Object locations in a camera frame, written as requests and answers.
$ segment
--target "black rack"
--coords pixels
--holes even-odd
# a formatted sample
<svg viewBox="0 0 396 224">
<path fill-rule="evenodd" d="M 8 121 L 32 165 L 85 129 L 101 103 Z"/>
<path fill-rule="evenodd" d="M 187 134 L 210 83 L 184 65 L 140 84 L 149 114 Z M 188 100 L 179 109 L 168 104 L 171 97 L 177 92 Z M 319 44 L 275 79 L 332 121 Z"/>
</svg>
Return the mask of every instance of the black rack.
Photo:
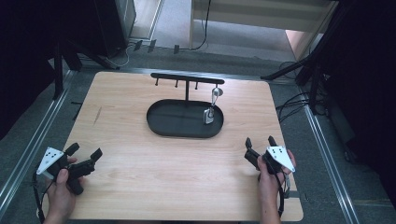
<svg viewBox="0 0 396 224">
<path fill-rule="evenodd" d="M 198 90 L 198 83 L 224 84 L 224 80 L 207 77 L 188 77 L 181 75 L 152 73 L 156 78 L 155 85 L 158 86 L 159 79 L 171 79 L 176 81 L 186 81 L 186 94 L 184 100 L 165 99 L 155 102 L 147 113 L 147 121 L 150 129 L 159 135 L 209 138 L 218 134 L 224 122 L 224 116 L 218 106 L 214 106 L 214 120 L 212 123 L 204 123 L 204 111 L 212 104 L 203 101 L 189 100 L 190 82 L 195 82 L 195 89 Z"/>
</svg>

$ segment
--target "wrist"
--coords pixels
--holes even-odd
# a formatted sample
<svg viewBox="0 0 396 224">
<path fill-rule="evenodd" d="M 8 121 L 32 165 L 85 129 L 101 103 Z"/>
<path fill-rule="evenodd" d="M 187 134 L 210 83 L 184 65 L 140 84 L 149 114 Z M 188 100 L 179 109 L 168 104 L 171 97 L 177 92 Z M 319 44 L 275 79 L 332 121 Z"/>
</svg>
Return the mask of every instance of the wrist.
<svg viewBox="0 0 396 224">
<path fill-rule="evenodd" d="M 261 206 L 261 224 L 281 223 L 276 203 L 262 202 Z"/>
<path fill-rule="evenodd" d="M 263 206 L 273 206 L 277 205 L 277 194 L 276 192 L 259 192 L 259 202 Z"/>
<path fill-rule="evenodd" d="M 260 205 L 262 208 L 266 210 L 277 210 L 277 202 L 276 200 L 260 200 Z"/>
<path fill-rule="evenodd" d="M 57 213 L 51 213 L 51 211 L 49 211 L 44 223 L 45 224 L 64 224 L 64 223 L 66 223 L 67 219 L 68 219 L 67 216 L 63 216 L 62 214 L 57 214 Z"/>
</svg>

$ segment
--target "finger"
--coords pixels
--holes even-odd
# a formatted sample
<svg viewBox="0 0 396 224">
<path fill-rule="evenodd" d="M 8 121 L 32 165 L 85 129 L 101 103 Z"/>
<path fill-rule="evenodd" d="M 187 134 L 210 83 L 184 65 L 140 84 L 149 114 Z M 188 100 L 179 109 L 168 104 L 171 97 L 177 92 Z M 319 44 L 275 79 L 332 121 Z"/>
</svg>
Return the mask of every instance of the finger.
<svg viewBox="0 0 396 224">
<path fill-rule="evenodd" d="M 283 184 L 283 182 L 285 181 L 285 176 L 282 173 L 277 173 L 277 177 L 279 178 L 279 182 L 281 184 Z"/>
<path fill-rule="evenodd" d="M 56 179 L 56 186 L 59 187 L 61 185 L 66 185 L 68 177 L 69 172 L 66 169 L 62 169 L 58 174 L 58 178 Z"/>
<path fill-rule="evenodd" d="M 268 172 L 267 170 L 267 165 L 265 164 L 265 162 L 262 160 L 262 156 L 259 156 L 257 158 L 257 165 L 259 166 L 261 172 Z"/>
<path fill-rule="evenodd" d="M 77 158 L 69 158 L 69 159 L 67 159 L 67 161 L 69 162 L 69 163 L 75 163 L 76 161 L 77 161 Z"/>
</svg>

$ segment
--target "gray floor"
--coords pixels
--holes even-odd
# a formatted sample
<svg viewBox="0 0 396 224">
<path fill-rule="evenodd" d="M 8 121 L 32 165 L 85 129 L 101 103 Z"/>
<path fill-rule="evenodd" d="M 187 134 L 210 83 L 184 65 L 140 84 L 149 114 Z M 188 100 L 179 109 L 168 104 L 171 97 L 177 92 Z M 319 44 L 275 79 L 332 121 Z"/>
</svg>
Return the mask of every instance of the gray floor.
<svg viewBox="0 0 396 224">
<path fill-rule="evenodd" d="M 276 35 L 283 35 L 286 38 L 286 34 L 280 32 Z M 172 49 L 156 48 L 150 53 L 148 53 L 147 47 L 137 51 L 129 49 L 129 62 L 120 68 L 120 72 L 132 72 L 136 68 L 146 68 L 191 71 L 203 73 L 204 76 L 208 77 L 260 80 L 260 76 L 270 75 L 277 71 L 283 62 L 290 61 L 292 53 L 290 49 L 287 51 L 290 46 L 284 41 L 285 38 L 283 37 L 276 39 L 283 39 L 283 43 L 267 44 L 268 48 L 273 48 L 272 51 L 276 51 L 276 45 L 281 46 L 278 51 L 279 57 L 275 58 L 273 58 L 274 53 L 270 51 L 267 51 L 265 56 L 262 57 L 257 56 L 255 52 L 252 52 L 251 56 L 243 55 L 243 57 L 240 57 L 233 56 L 234 53 L 226 53 L 225 50 L 219 50 L 217 53 L 183 50 L 179 54 L 174 54 Z M 211 41 L 209 46 L 217 41 L 216 39 L 208 40 Z M 121 53 L 112 61 L 125 63 L 127 62 L 126 54 Z M 92 61 L 84 60 L 83 63 L 82 70 L 73 76 L 64 103 L 46 132 L 43 142 L 37 145 L 37 154 L 4 213 L 1 223 L 38 223 L 38 220 L 35 219 L 35 201 L 31 187 L 31 174 L 34 171 L 34 166 L 41 160 L 46 147 L 64 147 L 74 124 L 73 117 L 78 112 L 78 105 L 71 103 L 83 102 L 94 75 L 104 70 Z M 300 92 L 299 87 L 294 85 L 293 80 L 287 77 L 271 82 L 270 87 L 276 105 L 284 104 L 289 98 Z M 0 183 L 2 185 L 11 175 L 52 103 L 53 91 L 53 85 L 43 91 L 37 97 L 35 103 L 14 125 L 9 134 L 0 141 L 0 151 L 2 152 L 0 161 L 3 164 L 0 173 Z M 360 223 L 396 223 L 395 210 L 382 189 L 377 174 L 364 164 L 347 162 L 344 159 L 343 146 L 329 118 L 318 116 L 317 119 L 338 168 L 337 171 L 342 177 L 347 193 L 354 204 Z M 348 223 L 305 111 L 301 110 L 285 119 L 281 123 L 281 128 L 285 143 L 288 148 L 293 150 L 298 163 L 297 172 L 294 176 L 304 210 L 304 218 L 299 223 Z M 115 221 L 72 220 L 70 223 L 115 223 Z"/>
<path fill-rule="evenodd" d="M 158 22 L 151 39 L 156 46 L 182 49 L 190 46 L 191 2 L 163 0 Z M 274 61 L 294 61 L 284 30 L 209 21 L 205 44 L 199 51 L 222 55 L 259 58 Z M 200 46 L 205 38 L 205 21 L 195 20 L 192 47 Z"/>
<path fill-rule="evenodd" d="M 154 26 L 161 11 L 161 0 L 134 0 L 136 18 L 131 37 L 136 39 L 151 39 Z"/>
</svg>

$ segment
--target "handheld controller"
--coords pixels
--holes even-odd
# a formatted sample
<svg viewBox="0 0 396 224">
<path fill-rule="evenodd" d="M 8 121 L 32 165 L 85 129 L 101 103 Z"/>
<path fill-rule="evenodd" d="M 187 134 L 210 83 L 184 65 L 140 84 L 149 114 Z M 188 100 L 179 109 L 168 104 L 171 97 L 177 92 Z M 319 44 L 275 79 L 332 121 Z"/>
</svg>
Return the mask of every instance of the handheld controller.
<svg viewBox="0 0 396 224">
<path fill-rule="evenodd" d="M 70 189 L 79 195 L 84 191 L 78 179 L 84 175 L 89 175 L 95 170 L 95 163 L 102 157 L 103 153 L 100 148 L 91 154 L 91 157 L 78 164 L 70 164 L 67 156 L 72 156 L 79 149 L 78 143 L 70 146 L 64 153 L 57 149 L 49 147 L 36 171 L 37 175 L 45 175 L 49 179 L 56 180 L 61 169 L 69 171 L 67 184 Z"/>
<path fill-rule="evenodd" d="M 290 192 L 290 181 L 289 176 L 282 171 L 282 166 L 290 169 L 291 171 L 295 171 L 294 166 L 289 158 L 288 152 L 284 147 L 279 147 L 276 145 L 275 139 L 272 136 L 269 136 L 268 142 L 270 143 L 270 147 L 267 148 L 264 155 L 262 155 L 262 160 L 265 161 L 268 173 L 270 175 L 274 175 L 276 178 L 276 182 L 278 184 L 278 191 L 279 191 L 279 208 L 277 212 L 281 217 L 283 214 L 283 209 L 285 205 L 285 198 L 289 198 Z M 260 170 L 259 165 L 257 163 L 257 158 L 260 157 L 260 154 L 257 153 L 251 145 L 250 139 L 247 138 L 245 142 L 245 146 L 247 148 L 247 152 L 245 153 L 245 158 L 252 163 L 257 170 Z M 285 190 L 282 188 L 282 184 L 279 180 L 277 173 L 283 173 L 283 176 L 286 180 Z"/>
<path fill-rule="evenodd" d="M 284 147 L 279 147 L 273 136 L 269 136 L 268 142 L 270 147 L 268 147 L 264 155 L 262 155 L 262 160 L 267 164 L 268 173 L 270 175 L 274 175 L 282 172 L 282 166 L 285 166 L 294 172 L 295 169 L 291 163 L 287 150 Z M 245 159 L 252 163 L 257 170 L 260 170 L 259 165 L 257 164 L 257 158 L 259 158 L 260 154 L 252 148 L 250 138 L 247 138 L 245 146 L 247 148 Z"/>
</svg>

